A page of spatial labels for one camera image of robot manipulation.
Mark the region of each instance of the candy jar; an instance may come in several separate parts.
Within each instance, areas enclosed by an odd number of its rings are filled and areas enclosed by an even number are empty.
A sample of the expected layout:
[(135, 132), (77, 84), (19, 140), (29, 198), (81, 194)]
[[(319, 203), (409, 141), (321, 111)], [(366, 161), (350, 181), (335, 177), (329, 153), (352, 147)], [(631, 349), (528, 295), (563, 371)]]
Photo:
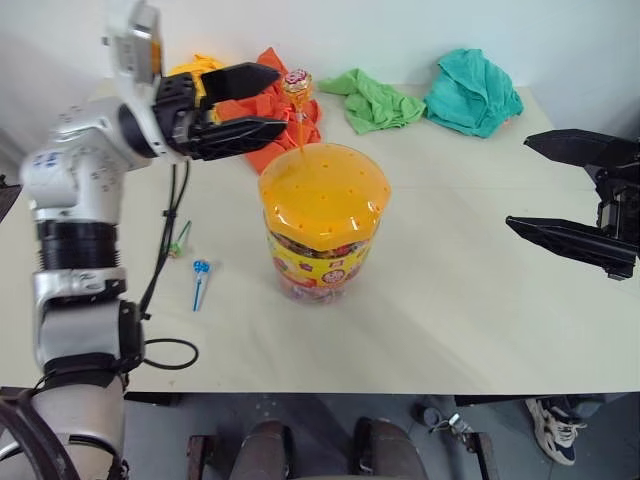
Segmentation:
[(285, 291), (310, 302), (340, 296), (362, 268), (389, 201), (382, 170), (357, 150), (312, 143), (274, 159), (259, 187)]

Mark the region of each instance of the sneaker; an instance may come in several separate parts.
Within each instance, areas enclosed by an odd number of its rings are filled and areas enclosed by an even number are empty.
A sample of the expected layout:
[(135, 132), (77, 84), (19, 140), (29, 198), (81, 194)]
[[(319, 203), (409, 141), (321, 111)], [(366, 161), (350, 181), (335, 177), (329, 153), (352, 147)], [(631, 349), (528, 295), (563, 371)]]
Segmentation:
[(558, 407), (547, 409), (540, 400), (529, 399), (525, 403), (533, 417), (536, 440), (544, 453), (561, 465), (576, 463), (573, 442), (578, 429), (586, 428), (587, 424), (571, 422)]

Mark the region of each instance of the wire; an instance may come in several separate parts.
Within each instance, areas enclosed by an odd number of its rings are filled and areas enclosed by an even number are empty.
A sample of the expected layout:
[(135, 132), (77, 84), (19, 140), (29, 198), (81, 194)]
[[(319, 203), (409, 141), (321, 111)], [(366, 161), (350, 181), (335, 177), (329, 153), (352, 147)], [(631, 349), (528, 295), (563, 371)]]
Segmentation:
[(0, 399), (0, 425), (4, 425), (29, 459), (38, 480), (67, 478), (60, 475), (53, 460), (47, 455), (40, 440), (26, 422), (4, 400)]
[[(185, 170), (184, 176), (182, 178), (182, 184), (178, 191), (178, 196), (176, 198), (176, 177), (177, 177), (177, 167), (175, 165), (171, 165), (171, 184), (170, 184), (170, 193), (169, 193), (169, 206), (167, 210), (165, 210), (162, 214), (165, 217), (164, 228), (162, 230), (162, 237), (160, 238), (160, 247), (158, 248), (158, 257), (156, 258), (156, 266), (153, 272), (153, 276), (147, 285), (147, 289), (140, 300), (140, 315), (143, 319), (149, 320), (151, 315), (147, 312), (149, 308), (149, 303), (151, 303), (151, 298), (153, 297), (153, 293), (156, 288), (156, 284), (158, 283), (158, 278), (160, 277), (160, 273), (164, 268), (164, 265), (169, 257), (169, 252), (171, 250), (171, 241), (173, 237), (173, 227), (175, 224), (176, 217), (178, 215), (178, 208), (182, 203), (182, 199), (184, 198), (184, 193), (187, 189), (187, 183), (189, 182), (189, 174), (191, 172), (191, 165), (189, 160), (185, 161)], [(193, 343), (182, 340), (179, 338), (154, 338), (151, 340), (147, 340), (144, 342), (145, 345), (152, 345), (154, 343), (177, 343), (180, 345), (186, 345), (187, 347), (193, 350), (193, 358), (188, 362), (181, 363), (178, 365), (167, 365), (163, 363), (158, 363), (153, 360), (144, 359), (143, 362), (147, 365), (150, 365), (155, 368), (159, 368), (161, 370), (182, 370), (184, 368), (188, 368), (194, 363), (198, 361), (200, 357), (200, 351), (198, 347), (196, 347)]]
[(42, 447), (49, 458), (54, 460), (54, 465), (58, 469), (60, 478), (80, 480), (80, 475), (78, 475), (78, 471), (64, 446), (36, 409), (33, 408), (31, 404), (33, 392), (33, 390), (24, 390), (18, 395), (18, 414), (23, 417), (25, 423), (40, 439)]
[(189, 368), (191, 365), (196, 363), (198, 361), (198, 358), (200, 357), (200, 351), (198, 350), (198, 347), (196, 347), (193, 343), (187, 340), (182, 340), (180, 338), (154, 338), (144, 342), (145, 345), (152, 345), (154, 343), (177, 343), (179, 345), (186, 345), (187, 347), (193, 350), (193, 358), (188, 362), (180, 363), (178, 365), (167, 365), (164, 363), (158, 363), (158, 362), (154, 362), (153, 360), (149, 360), (147, 358), (143, 360), (143, 362), (146, 363), (147, 365), (150, 365), (155, 368), (159, 368), (161, 370), (182, 370), (185, 368)]
[(189, 160), (185, 161), (185, 171), (182, 179), (182, 185), (180, 187), (180, 191), (178, 192), (178, 197), (176, 198), (176, 176), (177, 176), (177, 167), (175, 165), (171, 166), (171, 191), (169, 194), (169, 206), (167, 210), (165, 210), (162, 214), (165, 217), (164, 228), (162, 231), (162, 237), (160, 239), (160, 247), (158, 248), (158, 257), (156, 258), (156, 266), (147, 285), (147, 288), (140, 300), (140, 314), (143, 319), (149, 320), (151, 315), (147, 313), (147, 309), (149, 308), (149, 303), (151, 303), (151, 298), (153, 297), (153, 292), (155, 291), (156, 284), (158, 282), (158, 278), (160, 277), (160, 273), (164, 268), (164, 265), (167, 261), (167, 257), (169, 256), (169, 250), (171, 248), (171, 239), (173, 236), (173, 226), (176, 220), (176, 216), (178, 214), (178, 208), (182, 203), (182, 198), (184, 197), (184, 193), (187, 189), (187, 183), (189, 181), (189, 174), (191, 171), (191, 165)]

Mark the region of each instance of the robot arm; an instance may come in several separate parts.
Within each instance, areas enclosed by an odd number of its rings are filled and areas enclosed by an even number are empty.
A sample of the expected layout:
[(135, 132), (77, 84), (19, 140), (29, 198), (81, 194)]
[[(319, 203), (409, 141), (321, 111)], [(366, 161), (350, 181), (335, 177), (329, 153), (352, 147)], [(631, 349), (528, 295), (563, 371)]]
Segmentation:
[(259, 93), (276, 71), (243, 64), (206, 74), (197, 104), (189, 74), (161, 75), (155, 8), (111, 0), (108, 23), (122, 98), (73, 107), (22, 167), (41, 244), (34, 350), (44, 377), (40, 389), (0, 400), (0, 479), (127, 477), (123, 393), (143, 361), (144, 335), (139, 305), (120, 298), (124, 175), (152, 158), (174, 164), (256, 150), (286, 127), (260, 117), (208, 120), (215, 102)]

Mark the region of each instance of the gray floor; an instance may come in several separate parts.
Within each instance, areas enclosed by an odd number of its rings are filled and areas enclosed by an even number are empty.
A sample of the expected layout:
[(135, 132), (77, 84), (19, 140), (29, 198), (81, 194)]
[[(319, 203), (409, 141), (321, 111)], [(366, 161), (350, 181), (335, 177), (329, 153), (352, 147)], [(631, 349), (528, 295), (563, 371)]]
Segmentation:
[[(126, 457), (132, 480), (182, 479), (189, 436), (215, 433), (217, 470), (207, 468), (205, 478), (224, 479), (246, 432), (277, 418), (294, 432), (298, 474), (344, 474), (353, 426), (369, 416), (409, 431), (431, 480), (479, 480), (475, 456), (446, 433), (429, 434), (412, 421), (409, 409), (416, 400), (456, 411), (452, 397), (412, 395), (187, 395), (174, 407), (128, 402)], [(539, 450), (522, 402), (458, 411), (475, 430), (490, 434), (502, 480), (633, 480), (640, 475), (639, 409), (640, 394), (601, 408), (576, 441), (574, 467), (554, 464)]]

